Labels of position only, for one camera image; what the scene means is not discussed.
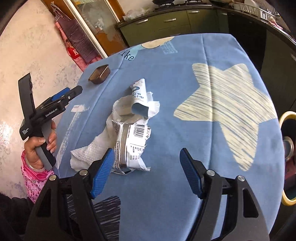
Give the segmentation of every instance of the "blue tablecloth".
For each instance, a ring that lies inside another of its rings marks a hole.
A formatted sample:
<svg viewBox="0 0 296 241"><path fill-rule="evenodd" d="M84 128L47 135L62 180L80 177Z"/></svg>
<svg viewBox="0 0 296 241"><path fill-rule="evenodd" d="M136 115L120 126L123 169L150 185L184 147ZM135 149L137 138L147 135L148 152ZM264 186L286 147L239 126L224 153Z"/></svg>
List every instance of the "blue tablecloth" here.
<svg viewBox="0 0 296 241"><path fill-rule="evenodd" d="M106 81L89 82L104 64L111 69ZM183 147L221 176L245 176L271 230L284 184L281 132L259 73L229 34L177 36L153 49L138 45L91 64L78 82L82 94L70 102L57 128L56 174L75 174L70 151L89 145L104 130L113 103L131 94L129 85L141 78L160 101L142 155L151 171L110 174L95 200L121 199L120 240L186 240L201 201L180 165ZM71 112L74 105L86 111ZM225 201L213 238L220 234Z"/></svg>

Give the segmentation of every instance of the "red tag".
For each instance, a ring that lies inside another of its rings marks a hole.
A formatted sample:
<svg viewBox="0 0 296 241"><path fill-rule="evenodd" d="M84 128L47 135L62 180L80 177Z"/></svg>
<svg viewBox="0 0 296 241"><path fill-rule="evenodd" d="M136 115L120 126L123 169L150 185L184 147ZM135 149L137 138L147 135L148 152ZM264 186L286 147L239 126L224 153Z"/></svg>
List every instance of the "red tag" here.
<svg viewBox="0 0 296 241"><path fill-rule="evenodd" d="M67 48L67 51L72 59L76 59L80 56L80 54L74 49L72 46Z"/></svg>

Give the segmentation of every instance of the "small brown dish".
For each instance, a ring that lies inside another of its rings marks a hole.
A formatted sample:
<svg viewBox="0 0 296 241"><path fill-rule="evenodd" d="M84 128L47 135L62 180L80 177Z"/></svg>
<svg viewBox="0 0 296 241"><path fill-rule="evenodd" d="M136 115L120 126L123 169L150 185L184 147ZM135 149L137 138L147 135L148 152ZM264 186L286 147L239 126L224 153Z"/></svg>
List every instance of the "small brown dish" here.
<svg viewBox="0 0 296 241"><path fill-rule="evenodd" d="M94 84L102 84L108 75L110 74L109 65L105 64L99 66L95 69L95 71L89 77L89 81L93 82Z"/></svg>

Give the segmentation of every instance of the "green cabinet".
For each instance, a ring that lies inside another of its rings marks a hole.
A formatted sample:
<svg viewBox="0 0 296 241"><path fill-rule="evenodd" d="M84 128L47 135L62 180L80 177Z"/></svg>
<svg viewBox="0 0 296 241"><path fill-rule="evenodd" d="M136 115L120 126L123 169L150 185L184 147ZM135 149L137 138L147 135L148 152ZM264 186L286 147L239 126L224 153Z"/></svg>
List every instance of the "green cabinet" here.
<svg viewBox="0 0 296 241"><path fill-rule="evenodd" d="M153 17L145 18L120 28L129 46L154 40L155 23Z"/></svg>
<svg viewBox="0 0 296 241"><path fill-rule="evenodd" d="M228 33L227 13L215 9L179 10L142 18L120 27L129 46L196 33Z"/></svg>
<svg viewBox="0 0 296 241"><path fill-rule="evenodd" d="M224 34L228 34L229 27L228 27L227 11L217 10L217 17L218 17L218 24L219 24L219 32L224 33Z"/></svg>
<svg viewBox="0 0 296 241"><path fill-rule="evenodd" d="M157 30L154 32L154 37L155 39L161 39L165 37L177 36L182 34L191 34L190 25L176 26Z"/></svg>
<svg viewBox="0 0 296 241"><path fill-rule="evenodd" d="M153 18L156 30L189 25L186 10L163 13L151 18Z"/></svg>
<svg viewBox="0 0 296 241"><path fill-rule="evenodd" d="M193 34L219 33L218 18L214 9L187 10Z"/></svg>

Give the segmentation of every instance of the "pink checkered cloth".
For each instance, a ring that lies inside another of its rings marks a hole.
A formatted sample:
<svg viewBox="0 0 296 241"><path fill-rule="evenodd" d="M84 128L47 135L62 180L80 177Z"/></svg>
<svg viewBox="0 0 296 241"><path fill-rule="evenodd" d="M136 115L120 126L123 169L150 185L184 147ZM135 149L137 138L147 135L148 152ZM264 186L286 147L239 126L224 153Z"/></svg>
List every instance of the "pink checkered cloth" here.
<svg viewBox="0 0 296 241"><path fill-rule="evenodd" d="M67 52L78 67L84 71L91 63L101 60L102 57L83 32L77 20L71 20L53 2L51 7L55 14L55 25L66 45Z"/></svg>
<svg viewBox="0 0 296 241"><path fill-rule="evenodd" d="M21 170L24 176L28 196L31 199L31 201L35 203L47 179L49 178L49 176L53 175L54 172L53 170L50 170L50 171L45 170L44 172L35 172L31 170L26 163L25 156L26 156L26 152L23 151L21 156L22 158Z"/></svg>

